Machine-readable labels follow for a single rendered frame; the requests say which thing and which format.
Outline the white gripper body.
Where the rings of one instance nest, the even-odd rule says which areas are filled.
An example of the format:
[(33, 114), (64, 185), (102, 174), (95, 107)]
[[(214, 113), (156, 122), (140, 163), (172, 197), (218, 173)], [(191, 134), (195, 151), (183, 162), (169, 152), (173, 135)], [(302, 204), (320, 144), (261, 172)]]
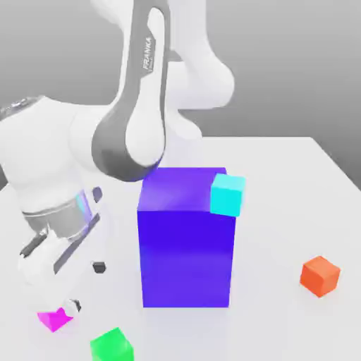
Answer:
[(54, 229), (45, 226), (20, 251), (18, 270), (33, 286), (65, 283), (79, 277), (93, 262), (104, 262), (101, 217), (99, 214), (70, 238), (59, 238)]

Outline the small magenta cube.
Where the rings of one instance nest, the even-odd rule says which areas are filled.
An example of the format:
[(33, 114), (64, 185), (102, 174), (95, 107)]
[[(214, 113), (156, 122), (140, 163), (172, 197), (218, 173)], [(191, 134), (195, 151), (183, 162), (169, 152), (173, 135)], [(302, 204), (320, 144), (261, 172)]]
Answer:
[(37, 317), (52, 333), (73, 319), (66, 314), (62, 307), (58, 308), (55, 312), (38, 312)]

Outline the small green cube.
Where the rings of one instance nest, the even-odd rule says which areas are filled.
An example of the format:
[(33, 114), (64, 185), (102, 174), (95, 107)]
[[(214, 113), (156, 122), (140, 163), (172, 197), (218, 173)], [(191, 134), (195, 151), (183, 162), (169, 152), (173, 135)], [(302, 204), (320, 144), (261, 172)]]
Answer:
[(134, 350), (119, 328), (90, 341), (92, 361), (135, 361)]

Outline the small cyan cube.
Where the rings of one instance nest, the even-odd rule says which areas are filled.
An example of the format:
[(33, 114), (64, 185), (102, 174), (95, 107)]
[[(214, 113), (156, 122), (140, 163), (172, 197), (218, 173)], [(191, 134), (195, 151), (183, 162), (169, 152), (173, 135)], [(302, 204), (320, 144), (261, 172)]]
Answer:
[(216, 174), (211, 186), (210, 212), (224, 216), (240, 216), (244, 189), (244, 177)]

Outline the small orange cube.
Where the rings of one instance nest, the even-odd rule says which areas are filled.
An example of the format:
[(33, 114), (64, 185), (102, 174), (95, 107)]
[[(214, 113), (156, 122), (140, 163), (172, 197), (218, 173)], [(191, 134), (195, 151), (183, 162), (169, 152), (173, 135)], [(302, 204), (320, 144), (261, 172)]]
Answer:
[(333, 291), (341, 274), (341, 269), (322, 256), (317, 256), (302, 266), (300, 284), (318, 298)]

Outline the large purple box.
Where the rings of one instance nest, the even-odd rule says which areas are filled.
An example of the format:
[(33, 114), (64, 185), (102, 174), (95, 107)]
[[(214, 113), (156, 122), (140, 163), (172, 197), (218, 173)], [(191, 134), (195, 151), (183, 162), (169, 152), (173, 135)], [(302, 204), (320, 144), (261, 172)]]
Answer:
[(144, 307), (229, 305), (235, 218), (210, 212), (224, 168), (158, 168), (137, 206)]

